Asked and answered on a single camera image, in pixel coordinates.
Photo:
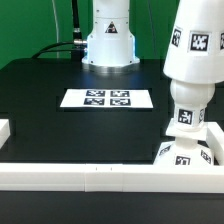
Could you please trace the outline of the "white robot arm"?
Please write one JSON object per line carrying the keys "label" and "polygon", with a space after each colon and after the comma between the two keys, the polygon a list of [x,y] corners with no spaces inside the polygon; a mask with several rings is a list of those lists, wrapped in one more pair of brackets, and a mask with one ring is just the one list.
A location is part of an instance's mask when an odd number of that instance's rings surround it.
{"label": "white robot arm", "polygon": [[135,37],[129,29],[130,0],[92,0],[93,29],[87,36],[85,69],[120,73],[138,67]]}

